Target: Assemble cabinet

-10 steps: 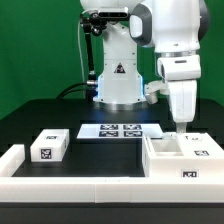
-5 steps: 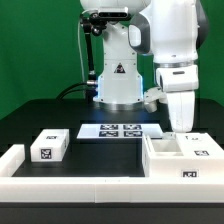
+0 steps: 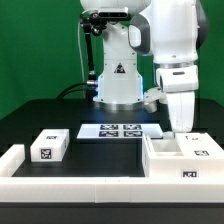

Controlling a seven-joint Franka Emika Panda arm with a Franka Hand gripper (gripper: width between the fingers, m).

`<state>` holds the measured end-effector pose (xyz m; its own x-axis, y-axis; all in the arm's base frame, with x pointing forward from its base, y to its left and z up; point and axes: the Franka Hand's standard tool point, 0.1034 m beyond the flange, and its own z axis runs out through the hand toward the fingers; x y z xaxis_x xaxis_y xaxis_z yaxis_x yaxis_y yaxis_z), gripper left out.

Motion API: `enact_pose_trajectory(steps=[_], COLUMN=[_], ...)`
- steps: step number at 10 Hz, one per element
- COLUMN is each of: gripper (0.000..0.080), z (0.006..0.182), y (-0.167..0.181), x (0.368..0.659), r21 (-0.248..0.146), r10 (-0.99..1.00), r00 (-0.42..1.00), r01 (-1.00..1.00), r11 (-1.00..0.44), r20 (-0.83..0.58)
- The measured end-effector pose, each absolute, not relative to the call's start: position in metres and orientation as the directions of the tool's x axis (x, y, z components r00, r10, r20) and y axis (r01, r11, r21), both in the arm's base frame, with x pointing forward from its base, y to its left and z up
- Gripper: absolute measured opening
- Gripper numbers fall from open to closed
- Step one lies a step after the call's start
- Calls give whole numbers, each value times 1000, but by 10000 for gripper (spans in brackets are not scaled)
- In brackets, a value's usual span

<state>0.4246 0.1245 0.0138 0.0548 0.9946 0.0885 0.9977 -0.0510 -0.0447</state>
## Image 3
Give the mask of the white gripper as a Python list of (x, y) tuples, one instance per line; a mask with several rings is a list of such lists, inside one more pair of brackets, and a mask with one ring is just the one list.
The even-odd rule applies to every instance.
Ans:
[(174, 133), (190, 132), (194, 122), (195, 93), (167, 93), (168, 112)]

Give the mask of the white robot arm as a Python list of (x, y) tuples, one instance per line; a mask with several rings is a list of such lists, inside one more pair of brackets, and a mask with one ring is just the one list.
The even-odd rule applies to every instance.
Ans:
[(192, 130), (197, 50), (208, 34), (200, 0), (80, 0), (84, 32), (103, 37), (104, 69), (94, 101), (110, 110), (168, 105), (172, 131)]

